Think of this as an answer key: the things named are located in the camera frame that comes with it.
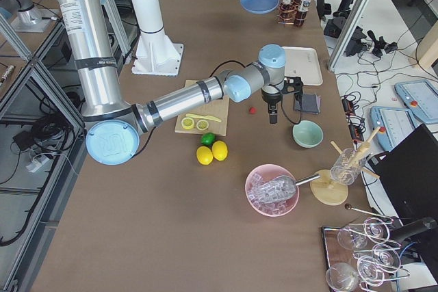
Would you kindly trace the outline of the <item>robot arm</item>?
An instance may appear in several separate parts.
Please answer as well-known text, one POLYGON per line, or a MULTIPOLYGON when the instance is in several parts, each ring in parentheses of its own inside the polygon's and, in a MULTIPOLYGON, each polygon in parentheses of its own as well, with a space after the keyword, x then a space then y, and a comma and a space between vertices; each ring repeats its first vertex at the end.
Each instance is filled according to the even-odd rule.
MULTIPOLYGON (((117 63, 101 0, 57 0, 75 59, 86 107, 86 148, 105 165, 122 164, 138 151, 140 135, 191 109, 229 96, 240 102, 257 90, 271 93, 285 79, 285 51, 276 44, 264 46, 257 61, 241 70, 228 70, 146 104, 130 104, 120 91, 117 63)), ((159 0, 132 0, 140 39, 134 72, 175 76, 183 45, 173 43, 164 31, 159 0)))

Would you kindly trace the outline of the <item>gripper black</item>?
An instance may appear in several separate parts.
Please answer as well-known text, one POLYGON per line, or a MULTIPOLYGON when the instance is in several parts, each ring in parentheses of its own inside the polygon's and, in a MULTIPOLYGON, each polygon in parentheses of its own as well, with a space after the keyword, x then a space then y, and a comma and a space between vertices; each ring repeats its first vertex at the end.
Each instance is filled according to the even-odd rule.
POLYGON ((261 89, 262 99, 268 105, 268 114, 270 124, 276 124, 278 122, 278 109, 277 104, 281 102, 283 96, 275 86, 267 85, 261 89))

